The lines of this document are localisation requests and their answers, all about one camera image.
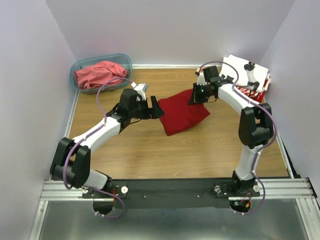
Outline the dark red t shirt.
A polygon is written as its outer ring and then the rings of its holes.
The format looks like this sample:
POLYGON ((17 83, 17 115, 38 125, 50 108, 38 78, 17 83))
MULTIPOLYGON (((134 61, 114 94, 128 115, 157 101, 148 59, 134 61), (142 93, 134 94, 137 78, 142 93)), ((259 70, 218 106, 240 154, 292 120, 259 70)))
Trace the dark red t shirt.
POLYGON ((192 89, 184 90, 158 101, 164 111, 164 115, 159 119, 167 136, 186 131, 210 115, 203 104, 188 104, 192 92, 192 89))

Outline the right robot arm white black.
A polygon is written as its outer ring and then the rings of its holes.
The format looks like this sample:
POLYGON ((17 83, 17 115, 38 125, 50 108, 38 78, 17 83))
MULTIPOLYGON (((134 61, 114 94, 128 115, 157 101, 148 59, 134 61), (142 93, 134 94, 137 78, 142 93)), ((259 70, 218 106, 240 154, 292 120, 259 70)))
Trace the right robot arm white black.
POLYGON ((242 150, 238 166, 231 179, 218 182, 214 190, 218 197, 243 196, 255 187, 261 152, 275 135, 271 106, 248 98, 236 88, 233 78, 219 74, 215 65, 198 68, 195 74, 197 81, 189 105, 204 104, 214 97, 229 104, 240 116, 238 137, 242 150))

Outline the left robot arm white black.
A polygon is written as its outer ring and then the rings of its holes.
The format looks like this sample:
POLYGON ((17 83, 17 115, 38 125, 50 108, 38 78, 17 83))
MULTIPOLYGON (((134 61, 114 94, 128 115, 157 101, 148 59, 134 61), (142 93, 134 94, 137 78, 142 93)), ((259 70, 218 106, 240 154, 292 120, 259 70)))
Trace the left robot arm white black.
POLYGON ((149 120, 164 116, 155 96, 151 96, 151 107, 143 88, 126 88, 119 102, 94 127, 80 136, 62 138, 52 160, 49 173, 62 180, 67 189, 92 188, 101 198, 112 192, 112 178, 91 169, 92 154, 107 140, 120 134, 133 119, 149 120))

